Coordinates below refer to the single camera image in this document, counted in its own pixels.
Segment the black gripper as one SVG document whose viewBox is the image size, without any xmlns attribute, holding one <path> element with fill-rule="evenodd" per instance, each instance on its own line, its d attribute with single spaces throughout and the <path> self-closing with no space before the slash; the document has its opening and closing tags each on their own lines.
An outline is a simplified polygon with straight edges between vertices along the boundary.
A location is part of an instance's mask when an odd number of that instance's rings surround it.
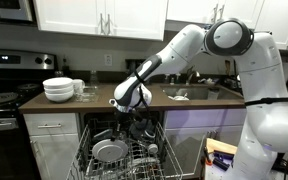
<svg viewBox="0 0 288 180">
<path fill-rule="evenodd" d="M 115 112 L 115 120 L 116 120 L 116 131 L 121 132 L 121 131 L 127 131 L 129 129 L 130 125 L 130 114 L 129 113 L 124 113 L 120 111 Z M 117 140 L 118 135 L 117 133 L 113 132 L 110 140 L 115 141 Z"/>
</svg>

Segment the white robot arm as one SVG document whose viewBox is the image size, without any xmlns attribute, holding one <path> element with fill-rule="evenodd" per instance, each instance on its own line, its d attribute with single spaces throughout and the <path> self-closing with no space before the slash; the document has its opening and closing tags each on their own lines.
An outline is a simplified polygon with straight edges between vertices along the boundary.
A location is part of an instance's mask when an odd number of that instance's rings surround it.
<svg viewBox="0 0 288 180">
<path fill-rule="evenodd" d="M 144 82 L 181 71 L 200 53 L 236 61 L 247 110 L 237 152 L 222 180 L 266 180 L 277 155 L 288 153 L 288 91 L 279 49 L 267 32 L 253 32 L 236 18 L 220 20 L 209 30 L 189 24 L 119 84 L 109 103 L 122 113 L 148 105 L 151 93 Z"/>
</svg>

